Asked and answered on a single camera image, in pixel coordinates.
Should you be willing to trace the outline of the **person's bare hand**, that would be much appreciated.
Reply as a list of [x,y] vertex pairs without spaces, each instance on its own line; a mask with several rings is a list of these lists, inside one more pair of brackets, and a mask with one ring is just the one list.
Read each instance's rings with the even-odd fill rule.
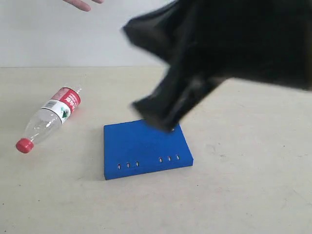
[[91,6],[88,4],[89,2],[95,3],[95,4],[102,4],[104,3],[104,0],[63,0],[65,3],[74,6],[75,8],[84,11],[84,12],[90,12]]

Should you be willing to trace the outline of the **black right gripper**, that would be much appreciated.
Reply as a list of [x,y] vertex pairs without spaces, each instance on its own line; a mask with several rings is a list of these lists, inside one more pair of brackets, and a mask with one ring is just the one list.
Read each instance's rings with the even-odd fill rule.
[[231,77],[312,87],[309,0],[176,0],[122,29],[169,64],[152,98],[176,99],[188,87],[201,92]]

